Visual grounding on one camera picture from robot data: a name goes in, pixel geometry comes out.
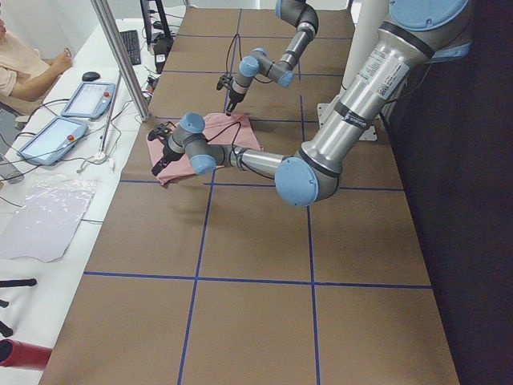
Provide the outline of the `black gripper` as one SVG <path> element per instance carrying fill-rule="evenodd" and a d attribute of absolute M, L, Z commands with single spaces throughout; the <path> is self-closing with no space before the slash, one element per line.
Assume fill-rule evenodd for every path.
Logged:
<path fill-rule="evenodd" d="M 245 98 L 245 93 L 240 93 L 234 89 L 228 93 L 230 101 L 227 103 L 225 108 L 225 115 L 231 116 L 238 103 L 241 103 Z"/>
<path fill-rule="evenodd" d="M 151 169 L 152 175 L 158 176 L 170 163 L 180 160 L 183 155 L 183 152 L 176 152 L 174 149 L 164 146 L 162 158 Z"/>

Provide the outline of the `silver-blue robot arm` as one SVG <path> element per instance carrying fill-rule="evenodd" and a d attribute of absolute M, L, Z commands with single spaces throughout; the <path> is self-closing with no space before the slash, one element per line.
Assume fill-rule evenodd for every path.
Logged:
<path fill-rule="evenodd" d="M 471 1 L 392 1 L 376 29 L 377 42 L 350 85 L 336 95 L 317 134 L 291 156 L 214 144 L 204 136 L 204 119 L 190 112 L 173 128 L 157 127 L 163 155 L 152 168 L 161 173 L 187 158 L 198 175 L 220 166 L 254 172 L 274 181 L 281 199 L 308 206 L 337 190 L 342 161 L 378 116 L 396 99 L 411 70 L 426 63 L 459 59 L 471 45 Z"/>
<path fill-rule="evenodd" d="M 290 40 L 279 59 L 269 57 L 262 47 L 254 48 L 242 57 L 235 74 L 222 75 L 216 85 L 217 90 L 228 90 L 228 102 L 224 109 L 230 115 L 237 104 L 242 103 L 253 80 L 264 76 L 269 82 L 287 88 L 294 78 L 294 68 L 306 47 L 315 39 L 319 21 L 317 12 L 305 1 L 277 1 L 275 15 L 295 29 L 295 35 Z"/>

